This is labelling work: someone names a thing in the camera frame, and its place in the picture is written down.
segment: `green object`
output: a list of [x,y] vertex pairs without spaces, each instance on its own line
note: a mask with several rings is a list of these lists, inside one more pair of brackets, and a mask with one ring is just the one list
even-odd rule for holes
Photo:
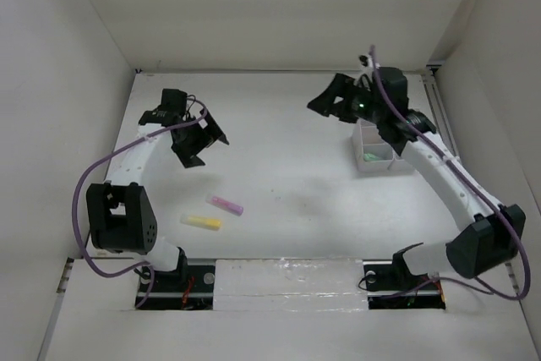
[[363,154],[363,159],[366,161],[366,162],[371,162],[371,161],[383,161],[383,158],[381,158],[380,156],[377,156],[376,154],[370,154],[369,152],[365,152]]

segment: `white wall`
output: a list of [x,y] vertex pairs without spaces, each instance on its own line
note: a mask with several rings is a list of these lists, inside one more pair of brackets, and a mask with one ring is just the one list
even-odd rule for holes
[[462,44],[437,74],[465,166],[527,213],[533,287],[523,308],[541,347],[541,2],[477,0]]
[[91,0],[136,68],[423,68],[461,0]]
[[77,254],[71,194],[111,150],[132,81],[88,0],[0,0],[2,360],[37,357]]

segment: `white table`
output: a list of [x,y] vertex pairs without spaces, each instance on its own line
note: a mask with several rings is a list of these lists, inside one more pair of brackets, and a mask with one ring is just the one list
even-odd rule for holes
[[[418,173],[359,174],[352,125],[306,108],[332,77],[138,74],[117,148],[134,139],[140,116],[159,104],[163,88],[195,94],[231,142],[203,150],[205,167],[183,168],[166,146],[146,168],[159,234],[189,258],[389,258],[412,243],[453,238],[451,215]],[[408,81],[411,106],[431,117],[420,75]],[[208,193],[239,203],[244,214],[206,204]],[[185,226],[183,213],[218,217],[223,226]],[[98,254],[91,244],[89,250]]]
[[[519,304],[454,284],[443,283],[446,311],[368,311],[356,288],[360,259],[452,238],[456,228],[417,173],[357,172],[351,125],[306,109],[331,78],[137,75],[117,146],[134,137],[164,87],[197,95],[231,141],[200,154],[206,167],[186,170],[171,151],[160,154],[145,187],[161,235],[189,258],[325,260],[220,260],[215,310],[197,312],[136,311],[134,274],[105,280],[76,260],[47,361],[537,359]],[[412,106],[431,116],[421,78],[408,78]],[[208,193],[238,202],[244,214],[207,205]],[[183,212],[224,225],[219,232],[184,226]],[[106,271],[132,263],[98,260]],[[511,291],[505,267],[485,278]]]

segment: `purple tube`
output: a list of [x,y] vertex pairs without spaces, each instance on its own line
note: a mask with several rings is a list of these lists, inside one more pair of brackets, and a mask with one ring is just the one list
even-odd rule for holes
[[213,206],[219,207],[220,209],[223,209],[224,211],[228,211],[229,213],[232,213],[233,215],[240,216],[244,212],[244,208],[241,205],[237,205],[235,203],[230,202],[229,200],[225,200],[213,194],[207,195],[206,202],[210,203]]

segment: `purple cable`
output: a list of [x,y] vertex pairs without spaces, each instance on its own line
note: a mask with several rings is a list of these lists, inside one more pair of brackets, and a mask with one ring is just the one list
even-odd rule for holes
[[83,172],[83,174],[79,178],[79,181],[77,182],[77,186],[75,186],[74,197],[73,197],[73,199],[71,201],[71,223],[72,223],[72,226],[74,228],[75,241],[77,242],[77,245],[79,246],[79,250],[80,250],[81,254],[83,255],[83,258],[85,259],[86,263],[89,265],[89,267],[96,274],[98,274],[99,276],[102,276],[104,278],[115,278],[117,276],[124,275],[125,273],[130,272],[130,271],[132,271],[135,268],[138,268],[140,266],[148,266],[149,269],[150,269],[150,283],[149,283],[149,286],[146,289],[144,297],[135,305],[135,308],[141,307],[146,302],[146,299],[148,299],[148,297],[150,295],[150,291],[152,290],[152,288],[154,286],[154,279],[155,279],[154,268],[151,266],[150,263],[148,263],[146,261],[138,262],[137,264],[133,264],[133,265],[129,266],[128,268],[124,268],[123,270],[120,270],[120,271],[117,271],[117,272],[105,272],[105,271],[102,271],[100,268],[98,268],[98,266],[96,265],[96,263],[94,262],[92,257],[90,257],[90,254],[86,250],[85,242],[83,241],[83,237],[81,236],[81,231],[80,231],[80,228],[79,228],[78,204],[79,204],[79,197],[80,197],[80,194],[81,194],[81,189],[83,188],[83,183],[88,178],[90,173],[92,171],[94,171],[101,164],[104,164],[104,163],[110,161],[114,156],[117,156],[118,154],[122,154],[126,150],[129,150],[130,148],[133,148],[136,145],[145,142],[147,139],[152,138],[152,137],[156,137],[157,135],[165,133],[166,131],[172,131],[172,130],[176,130],[176,129],[183,129],[183,128],[186,128],[186,127],[189,127],[189,126],[193,126],[194,124],[199,123],[201,120],[203,120],[205,118],[205,116],[206,116],[206,113],[207,113],[207,108],[206,108],[205,104],[203,102],[201,102],[201,101],[198,101],[197,99],[193,99],[193,101],[195,103],[198,103],[199,105],[201,105],[203,107],[203,112],[201,113],[201,116],[199,116],[195,120],[192,120],[191,122],[175,124],[174,126],[169,126],[169,127],[165,127],[164,129],[159,129],[157,131],[154,131],[152,133],[147,134],[145,137],[141,137],[139,139],[136,139],[135,141],[132,141],[129,144],[126,144],[124,147],[121,147],[118,150],[113,151],[108,156],[104,156],[103,158],[101,158],[100,160],[94,162],[92,165],[90,165],[88,168],[86,168],[86,170]]
[[498,217],[498,219],[502,222],[502,224],[505,226],[509,234],[511,235],[511,239],[513,240],[513,243],[515,243],[516,247],[518,248],[518,252],[521,255],[522,264],[524,266],[524,286],[522,287],[522,290],[516,294],[516,296],[507,295],[503,292],[500,292],[493,287],[491,287],[487,282],[483,281],[478,276],[475,277],[475,280],[483,285],[483,287],[486,287],[489,292],[483,291],[482,289],[479,289],[478,287],[474,287],[472,285],[469,285],[465,282],[462,282],[455,278],[448,278],[448,277],[438,277],[430,279],[426,282],[421,283],[417,287],[414,287],[413,289],[410,289],[406,292],[400,292],[395,293],[393,295],[386,296],[384,298],[397,298],[398,296],[404,295],[406,293],[410,293],[412,291],[416,291],[421,287],[424,287],[425,285],[428,285],[432,282],[437,281],[451,281],[458,283],[460,285],[463,285],[465,287],[470,287],[471,289],[474,289],[481,293],[487,293],[487,294],[495,294],[501,298],[508,299],[508,300],[522,300],[524,299],[528,293],[530,292],[530,284],[532,280],[532,272],[530,270],[530,263],[527,259],[526,250],[524,249],[524,246],[522,245],[521,239],[518,237],[518,235],[515,232],[515,229],[513,226],[507,221],[504,215],[501,214],[500,209],[498,209],[484,194],[481,192],[473,183],[470,182],[469,179],[467,179],[462,172],[449,160],[444,160],[445,153],[436,145],[434,144],[429,138],[427,138],[423,133],[418,131],[415,127],[413,127],[405,117],[401,115],[400,112],[396,109],[396,107],[392,104],[391,99],[389,99],[389,96],[387,95],[387,92],[385,91],[385,88],[383,86],[383,83],[381,82],[380,72],[376,68],[377,67],[377,61],[375,57],[375,46],[370,47],[370,56],[372,57],[372,61],[374,62],[374,77],[376,84],[378,85],[378,89],[380,90],[381,96],[383,97],[383,100],[385,101],[386,105],[391,109],[393,114],[401,121],[403,122],[407,128],[414,134],[416,134],[426,145],[428,145],[434,153],[443,161],[447,166],[451,169],[451,171],[455,174],[455,176],[460,179],[462,183],[464,183],[466,186],[468,186]]

